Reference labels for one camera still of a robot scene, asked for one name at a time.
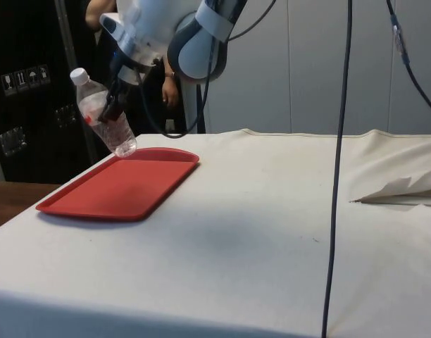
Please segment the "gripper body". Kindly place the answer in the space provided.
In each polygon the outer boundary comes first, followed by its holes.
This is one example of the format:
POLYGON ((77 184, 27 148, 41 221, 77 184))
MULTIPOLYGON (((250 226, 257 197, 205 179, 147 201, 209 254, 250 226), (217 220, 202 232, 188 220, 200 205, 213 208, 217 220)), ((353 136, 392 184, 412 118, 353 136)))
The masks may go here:
POLYGON ((138 85, 139 79, 144 81, 145 78, 145 73, 140 65, 127 57, 120 49, 114 51, 109 68, 112 80, 117 78, 129 85, 138 85))

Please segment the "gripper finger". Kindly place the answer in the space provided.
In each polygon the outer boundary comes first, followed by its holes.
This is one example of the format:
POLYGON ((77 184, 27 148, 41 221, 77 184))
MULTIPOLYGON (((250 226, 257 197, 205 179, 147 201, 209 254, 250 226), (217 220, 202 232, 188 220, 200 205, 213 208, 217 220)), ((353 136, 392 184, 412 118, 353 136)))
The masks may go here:
POLYGON ((101 123, 116 121, 124 111, 126 93, 121 82, 113 82, 106 95, 106 103, 98 117, 101 123))

